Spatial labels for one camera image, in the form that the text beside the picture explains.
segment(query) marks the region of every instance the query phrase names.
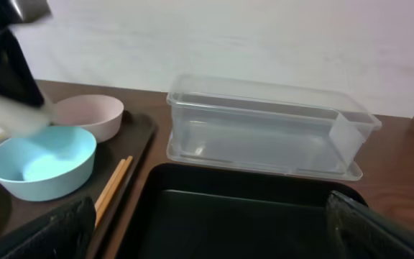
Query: brown tabletop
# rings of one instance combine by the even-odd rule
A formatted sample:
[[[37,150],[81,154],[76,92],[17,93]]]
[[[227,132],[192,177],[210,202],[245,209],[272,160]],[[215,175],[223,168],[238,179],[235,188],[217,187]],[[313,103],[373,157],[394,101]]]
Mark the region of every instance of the brown tabletop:
[[[172,129],[166,93],[121,88],[83,86],[40,81],[40,87],[53,101],[77,94],[107,94],[124,102],[126,109],[144,112],[157,123],[158,132],[142,163],[130,197],[117,220],[103,256],[112,258],[124,235],[148,173],[161,163],[170,162],[165,154]],[[343,182],[356,189],[371,209],[414,231],[414,121],[378,116],[382,129],[372,133],[356,156],[364,176],[357,182]]]

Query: wall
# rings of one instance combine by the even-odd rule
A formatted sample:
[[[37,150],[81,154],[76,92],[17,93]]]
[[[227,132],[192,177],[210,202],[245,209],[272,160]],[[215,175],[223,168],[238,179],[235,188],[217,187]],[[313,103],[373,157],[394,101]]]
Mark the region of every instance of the wall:
[[[38,79],[168,91],[189,71],[341,91],[376,114],[414,115],[414,0],[50,6],[53,18],[14,28]]]

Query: pair of chopsticks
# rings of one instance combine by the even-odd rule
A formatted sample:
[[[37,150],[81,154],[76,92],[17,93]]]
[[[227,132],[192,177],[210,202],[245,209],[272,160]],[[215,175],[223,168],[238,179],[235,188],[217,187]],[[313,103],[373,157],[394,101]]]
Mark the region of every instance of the pair of chopsticks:
[[[116,169],[114,169],[113,175],[111,175],[108,183],[106,183],[105,188],[101,192],[97,202],[95,203],[95,227],[100,224],[100,221],[105,214],[106,208],[108,208],[109,202],[113,198],[114,193],[116,193],[116,190],[118,189],[118,186],[121,183],[122,179],[124,179],[124,175],[126,174],[127,168],[131,162],[132,156],[129,156],[126,160],[121,159]]]

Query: clear plastic container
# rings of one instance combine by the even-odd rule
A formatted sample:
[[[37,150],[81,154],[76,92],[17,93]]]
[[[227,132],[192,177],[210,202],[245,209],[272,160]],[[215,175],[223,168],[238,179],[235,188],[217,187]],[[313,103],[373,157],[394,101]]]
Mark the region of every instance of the clear plastic container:
[[[381,122],[331,91],[186,75],[167,96],[176,161],[355,181],[354,156]]]

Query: light blue bowl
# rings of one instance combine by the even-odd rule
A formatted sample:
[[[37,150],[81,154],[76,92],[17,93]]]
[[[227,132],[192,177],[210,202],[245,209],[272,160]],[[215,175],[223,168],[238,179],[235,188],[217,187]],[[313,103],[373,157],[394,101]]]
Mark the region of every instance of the light blue bowl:
[[[47,127],[0,144],[0,184],[27,201],[56,199],[92,174],[95,137],[80,127]]]

